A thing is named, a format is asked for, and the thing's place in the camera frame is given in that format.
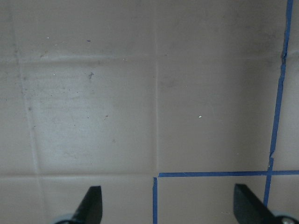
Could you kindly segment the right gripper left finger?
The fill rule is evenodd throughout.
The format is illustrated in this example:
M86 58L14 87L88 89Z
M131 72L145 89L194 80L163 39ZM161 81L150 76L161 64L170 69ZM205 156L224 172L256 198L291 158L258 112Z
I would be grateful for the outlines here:
M103 216L101 186L91 186L70 217L60 218L54 224L100 224Z

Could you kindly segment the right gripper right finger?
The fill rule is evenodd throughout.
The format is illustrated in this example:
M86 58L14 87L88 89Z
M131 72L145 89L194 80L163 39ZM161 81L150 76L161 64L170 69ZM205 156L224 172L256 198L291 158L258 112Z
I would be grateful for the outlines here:
M274 215L245 184L234 186L233 213L239 224L297 224L286 215Z

